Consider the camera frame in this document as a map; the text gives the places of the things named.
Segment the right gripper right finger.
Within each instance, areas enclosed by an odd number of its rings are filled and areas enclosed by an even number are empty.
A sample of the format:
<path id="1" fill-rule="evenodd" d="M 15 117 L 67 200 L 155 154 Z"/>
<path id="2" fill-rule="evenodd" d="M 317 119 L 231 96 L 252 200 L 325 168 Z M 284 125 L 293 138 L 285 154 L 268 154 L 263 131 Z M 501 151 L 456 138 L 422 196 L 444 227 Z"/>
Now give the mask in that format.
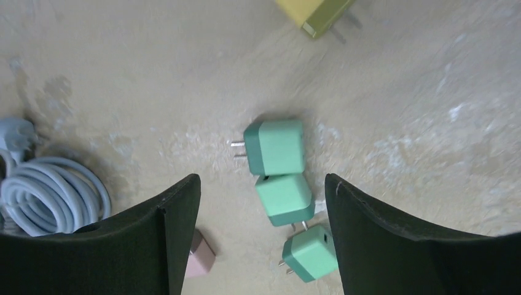
<path id="1" fill-rule="evenodd" d="M 519 294 L 520 234 L 490 237 L 417 218 L 335 174 L 324 180 L 345 294 Z"/>

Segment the yellow plug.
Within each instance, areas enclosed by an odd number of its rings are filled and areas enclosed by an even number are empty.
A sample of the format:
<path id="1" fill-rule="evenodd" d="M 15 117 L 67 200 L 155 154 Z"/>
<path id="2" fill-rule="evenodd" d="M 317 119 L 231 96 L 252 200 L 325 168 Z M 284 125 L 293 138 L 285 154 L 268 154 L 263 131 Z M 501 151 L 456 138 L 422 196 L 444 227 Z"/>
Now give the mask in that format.
<path id="1" fill-rule="evenodd" d="M 362 23 L 350 11 L 352 0 L 275 0 L 277 6 L 296 26 L 312 39 L 331 33 L 342 44 L 345 37 L 334 28 L 340 19 L 361 29 Z"/>

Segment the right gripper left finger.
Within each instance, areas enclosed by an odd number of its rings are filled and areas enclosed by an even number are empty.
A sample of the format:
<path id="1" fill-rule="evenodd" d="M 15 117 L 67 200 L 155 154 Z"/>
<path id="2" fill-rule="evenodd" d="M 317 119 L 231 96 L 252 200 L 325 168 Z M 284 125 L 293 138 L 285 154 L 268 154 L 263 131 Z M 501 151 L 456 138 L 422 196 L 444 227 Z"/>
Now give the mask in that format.
<path id="1" fill-rule="evenodd" d="M 1 293 L 180 294 L 200 197 L 191 174 L 72 234 L 1 235 Z"/>

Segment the pink plug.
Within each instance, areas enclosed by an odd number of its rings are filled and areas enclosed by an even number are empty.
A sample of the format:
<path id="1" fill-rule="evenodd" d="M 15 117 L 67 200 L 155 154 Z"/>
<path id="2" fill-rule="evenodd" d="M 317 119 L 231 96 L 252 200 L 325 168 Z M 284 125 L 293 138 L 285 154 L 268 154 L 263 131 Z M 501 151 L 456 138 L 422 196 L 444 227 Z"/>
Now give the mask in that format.
<path id="1" fill-rule="evenodd" d="M 216 255 L 203 234 L 198 229 L 194 229 L 185 278 L 194 278 L 208 274 L 215 260 Z"/>

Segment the green plug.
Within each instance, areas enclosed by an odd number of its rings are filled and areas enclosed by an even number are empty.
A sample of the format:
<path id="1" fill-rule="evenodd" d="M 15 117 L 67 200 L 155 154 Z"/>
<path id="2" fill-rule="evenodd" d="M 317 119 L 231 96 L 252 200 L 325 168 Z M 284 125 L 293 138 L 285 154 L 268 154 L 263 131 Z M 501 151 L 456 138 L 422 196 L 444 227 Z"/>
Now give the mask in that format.
<path id="1" fill-rule="evenodd" d="M 327 227 L 317 224 L 285 241 L 280 266 L 303 282 L 320 279 L 339 268 L 334 239 Z"/>
<path id="2" fill-rule="evenodd" d="M 243 131 L 243 139 L 230 145 L 245 148 L 244 154 L 235 157 L 248 160 L 252 175 L 291 175 L 305 170 L 304 126 L 301 120 L 253 122 Z"/>
<path id="3" fill-rule="evenodd" d="M 255 189 L 274 227 L 309 221 L 315 215 L 315 200 L 301 173 L 260 176 Z"/>

